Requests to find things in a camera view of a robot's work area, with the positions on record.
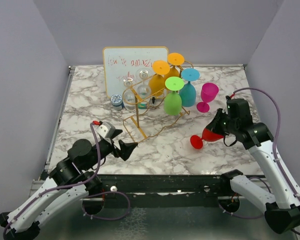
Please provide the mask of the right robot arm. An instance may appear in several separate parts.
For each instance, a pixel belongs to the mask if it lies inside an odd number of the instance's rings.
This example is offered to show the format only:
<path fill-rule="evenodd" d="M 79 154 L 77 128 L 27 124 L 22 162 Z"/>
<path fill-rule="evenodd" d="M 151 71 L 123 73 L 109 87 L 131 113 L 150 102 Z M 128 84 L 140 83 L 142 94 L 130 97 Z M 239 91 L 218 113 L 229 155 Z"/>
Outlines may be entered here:
<path fill-rule="evenodd" d="M 225 173 L 226 179 L 219 184 L 224 195 L 238 193 L 245 197 L 263 213 L 277 234 L 300 226 L 300 187 L 281 159 L 271 131 L 264 123 L 253 122 L 248 106 L 229 105 L 227 112 L 219 108 L 204 133 L 218 139 L 234 135 L 256 160 L 272 189 L 269 193 L 233 170 Z"/>

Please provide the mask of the teal wine glass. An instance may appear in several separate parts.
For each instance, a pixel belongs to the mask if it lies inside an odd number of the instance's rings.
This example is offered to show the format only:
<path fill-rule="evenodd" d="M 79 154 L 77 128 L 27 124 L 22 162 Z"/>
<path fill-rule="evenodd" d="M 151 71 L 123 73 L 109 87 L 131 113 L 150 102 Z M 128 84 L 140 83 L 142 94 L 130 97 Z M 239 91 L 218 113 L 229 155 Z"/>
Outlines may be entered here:
<path fill-rule="evenodd" d="M 196 102 L 197 92 L 192 85 L 193 81 L 200 78 L 200 73 L 194 68 L 186 68 L 181 72 L 181 78 L 186 81 L 186 84 L 179 91 L 183 107 L 192 107 Z"/>

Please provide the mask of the pink wine glass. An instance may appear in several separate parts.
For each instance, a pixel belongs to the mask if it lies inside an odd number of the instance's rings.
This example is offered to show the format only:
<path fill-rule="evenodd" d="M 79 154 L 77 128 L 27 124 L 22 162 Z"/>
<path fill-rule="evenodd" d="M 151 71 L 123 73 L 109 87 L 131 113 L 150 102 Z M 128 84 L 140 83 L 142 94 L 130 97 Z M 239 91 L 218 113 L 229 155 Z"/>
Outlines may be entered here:
<path fill-rule="evenodd" d="M 196 108 L 201 113 L 207 113 L 210 110 L 209 103 L 212 102 L 219 93 L 219 87 L 212 83 L 207 82 L 203 84 L 200 92 L 201 102 L 196 105 Z"/>

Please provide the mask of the red wine glass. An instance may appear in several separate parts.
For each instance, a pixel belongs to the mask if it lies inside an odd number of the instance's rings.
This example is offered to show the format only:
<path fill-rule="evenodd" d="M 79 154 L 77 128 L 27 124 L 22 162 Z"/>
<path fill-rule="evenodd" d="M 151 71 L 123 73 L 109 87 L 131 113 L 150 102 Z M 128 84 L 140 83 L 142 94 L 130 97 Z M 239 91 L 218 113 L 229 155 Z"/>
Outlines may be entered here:
<path fill-rule="evenodd" d="M 194 149 L 200 150 L 204 146 L 204 142 L 216 142 L 223 139 L 224 136 L 218 133 L 214 133 L 211 130 L 204 128 L 201 136 L 192 135 L 190 137 L 190 144 Z"/>

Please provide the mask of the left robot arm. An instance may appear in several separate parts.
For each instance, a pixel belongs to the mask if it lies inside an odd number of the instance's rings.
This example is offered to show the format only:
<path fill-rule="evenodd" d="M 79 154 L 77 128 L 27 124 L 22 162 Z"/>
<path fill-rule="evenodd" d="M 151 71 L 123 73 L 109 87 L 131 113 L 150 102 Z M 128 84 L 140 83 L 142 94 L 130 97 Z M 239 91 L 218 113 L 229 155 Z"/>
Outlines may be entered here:
<path fill-rule="evenodd" d="M 136 142 L 113 139 L 121 129 L 99 124 L 92 130 L 95 145 L 87 139 L 77 140 L 49 173 L 44 183 L 27 201 L 11 212 L 0 214 L 0 226 L 5 240 L 33 240 L 43 224 L 68 204 L 86 197 L 104 197 L 106 194 L 98 177 L 101 160 L 114 155 L 126 161 L 138 146 Z"/>

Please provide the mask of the green wine glass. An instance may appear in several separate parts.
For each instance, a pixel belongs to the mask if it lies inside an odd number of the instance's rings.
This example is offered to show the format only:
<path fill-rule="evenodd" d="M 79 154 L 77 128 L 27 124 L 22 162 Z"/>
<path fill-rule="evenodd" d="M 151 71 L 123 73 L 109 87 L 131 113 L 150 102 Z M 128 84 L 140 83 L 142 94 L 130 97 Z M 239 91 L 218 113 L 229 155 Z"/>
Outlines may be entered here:
<path fill-rule="evenodd" d="M 182 98 L 178 91 L 184 87 L 184 80 L 178 76 L 166 79 L 165 87 L 170 91 L 164 99 L 164 111 L 171 116 L 177 116 L 182 110 Z"/>

